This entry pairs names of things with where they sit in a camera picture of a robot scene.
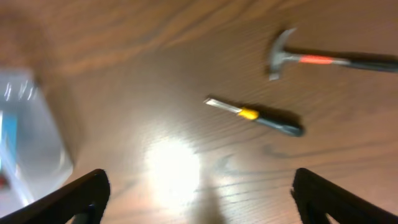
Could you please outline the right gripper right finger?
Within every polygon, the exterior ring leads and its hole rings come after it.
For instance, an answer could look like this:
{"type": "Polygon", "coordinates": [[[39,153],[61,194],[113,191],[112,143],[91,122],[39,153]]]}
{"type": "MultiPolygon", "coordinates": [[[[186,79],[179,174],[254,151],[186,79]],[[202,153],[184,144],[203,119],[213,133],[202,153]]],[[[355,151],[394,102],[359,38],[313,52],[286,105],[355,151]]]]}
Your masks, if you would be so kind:
{"type": "Polygon", "coordinates": [[[290,191],[304,224],[397,223],[397,215],[352,194],[316,173],[299,168],[290,191]]]}

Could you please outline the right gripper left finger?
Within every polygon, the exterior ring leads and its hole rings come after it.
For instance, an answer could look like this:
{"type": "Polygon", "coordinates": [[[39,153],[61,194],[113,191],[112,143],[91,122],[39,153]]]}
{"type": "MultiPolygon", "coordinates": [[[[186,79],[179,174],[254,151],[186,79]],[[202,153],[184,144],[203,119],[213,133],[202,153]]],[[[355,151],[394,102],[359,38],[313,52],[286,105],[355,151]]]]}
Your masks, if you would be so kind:
{"type": "Polygon", "coordinates": [[[44,198],[1,218],[1,224],[95,223],[103,217],[110,183],[95,169],[44,198]]]}

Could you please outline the clear plastic container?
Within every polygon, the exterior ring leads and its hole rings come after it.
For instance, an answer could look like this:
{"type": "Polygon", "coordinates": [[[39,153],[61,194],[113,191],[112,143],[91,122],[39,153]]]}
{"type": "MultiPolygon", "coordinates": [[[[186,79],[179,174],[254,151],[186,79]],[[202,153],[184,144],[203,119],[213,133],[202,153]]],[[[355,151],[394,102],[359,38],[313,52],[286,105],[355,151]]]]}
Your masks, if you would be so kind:
{"type": "Polygon", "coordinates": [[[1,216],[58,190],[73,164],[30,71],[1,69],[1,111],[17,117],[16,171],[1,164],[1,216]]]}

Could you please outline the yellow black screwdriver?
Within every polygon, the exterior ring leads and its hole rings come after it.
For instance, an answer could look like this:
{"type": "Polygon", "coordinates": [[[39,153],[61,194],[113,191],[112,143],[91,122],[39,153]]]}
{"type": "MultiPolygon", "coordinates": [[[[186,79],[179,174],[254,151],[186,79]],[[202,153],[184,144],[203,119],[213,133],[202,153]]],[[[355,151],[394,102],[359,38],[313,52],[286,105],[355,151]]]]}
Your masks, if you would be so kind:
{"type": "Polygon", "coordinates": [[[292,137],[302,137],[305,128],[298,115],[262,105],[250,105],[208,97],[204,104],[219,108],[246,120],[267,126],[292,137]]]}

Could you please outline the white and blue box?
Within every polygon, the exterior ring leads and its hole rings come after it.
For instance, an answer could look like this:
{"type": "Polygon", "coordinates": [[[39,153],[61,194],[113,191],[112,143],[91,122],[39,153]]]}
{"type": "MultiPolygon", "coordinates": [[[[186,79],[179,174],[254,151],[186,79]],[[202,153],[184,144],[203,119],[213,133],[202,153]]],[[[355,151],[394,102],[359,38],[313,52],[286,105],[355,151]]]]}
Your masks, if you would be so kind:
{"type": "Polygon", "coordinates": [[[1,111],[1,164],[9,172],[16,171],[17,117],[1,111]]]}

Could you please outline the small claw hammer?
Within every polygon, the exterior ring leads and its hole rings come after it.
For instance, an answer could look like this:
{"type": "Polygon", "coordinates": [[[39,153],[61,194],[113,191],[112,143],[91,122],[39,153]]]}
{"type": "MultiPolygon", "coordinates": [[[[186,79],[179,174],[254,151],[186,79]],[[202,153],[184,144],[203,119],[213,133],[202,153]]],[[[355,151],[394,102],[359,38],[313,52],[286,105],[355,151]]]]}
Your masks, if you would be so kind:
{"type": "Polygon", "coordinates": [[[278,80],[283,64],[287,62],[318,65],[338,65],[360,70],[397,73],[397,57],[394,55],[356,52],[294,51],[285,46],[294,28],[283,30],[273,41],[268,57],[269,80],[278,80]]]}

